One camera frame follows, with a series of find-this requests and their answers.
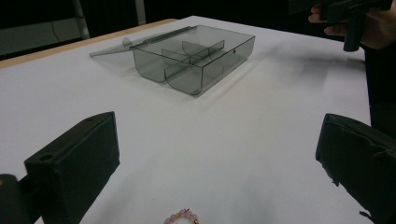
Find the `grey transparent plastic compartment box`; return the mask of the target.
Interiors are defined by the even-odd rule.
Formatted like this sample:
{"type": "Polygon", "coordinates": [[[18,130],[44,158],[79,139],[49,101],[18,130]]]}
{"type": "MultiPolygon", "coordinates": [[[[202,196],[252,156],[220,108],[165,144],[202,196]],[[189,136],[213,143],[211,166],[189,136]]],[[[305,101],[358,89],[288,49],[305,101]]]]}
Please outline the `grey transparent plastic compartment box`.
{"type": "Polygon", "coordinates": [[[189,95],[200,95],[244,63],[255,36],[196,25],[131,40],[92,52],[92,57],[131,51],[137,72],[189,95]]]}

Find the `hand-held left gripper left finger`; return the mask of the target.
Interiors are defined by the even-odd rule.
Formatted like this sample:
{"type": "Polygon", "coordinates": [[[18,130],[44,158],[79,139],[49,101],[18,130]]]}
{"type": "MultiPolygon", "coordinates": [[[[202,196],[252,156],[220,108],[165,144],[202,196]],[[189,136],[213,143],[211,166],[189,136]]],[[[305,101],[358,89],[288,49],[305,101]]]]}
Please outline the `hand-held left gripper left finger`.
{"type": "Polygon", "coordinates": [[[45,224],[79,224],[120,165],[115,113],[82,120],[25,162],[45,224]]]}

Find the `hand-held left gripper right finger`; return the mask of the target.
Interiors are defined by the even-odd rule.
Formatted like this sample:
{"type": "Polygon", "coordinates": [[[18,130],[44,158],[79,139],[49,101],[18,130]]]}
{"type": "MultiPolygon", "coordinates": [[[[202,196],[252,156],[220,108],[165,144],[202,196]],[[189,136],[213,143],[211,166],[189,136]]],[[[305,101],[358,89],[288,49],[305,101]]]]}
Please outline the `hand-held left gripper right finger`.
{"type": "Polygon", "coordinates": [[[351,118],[327,114],[316,160],[374,224],[396,224],[396,139],[351,118]]]}

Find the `metal stand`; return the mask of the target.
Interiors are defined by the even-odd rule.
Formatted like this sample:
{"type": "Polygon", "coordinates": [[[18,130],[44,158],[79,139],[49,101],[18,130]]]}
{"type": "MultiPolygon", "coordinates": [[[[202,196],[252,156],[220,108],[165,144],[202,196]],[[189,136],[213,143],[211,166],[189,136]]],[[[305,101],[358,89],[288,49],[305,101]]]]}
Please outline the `metal stand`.
{"type": "Polygon", "coordinates": [[[146,10],[144,0],[135,0],[136,15],[139,25],[146,23],[146,10]]]}
{"type": "Polygon", "coordinates": [[[88,25],[79,0],[72,0],[76,14],[76,21],[82,39],[89,39],[90,33],[88,25]]]}

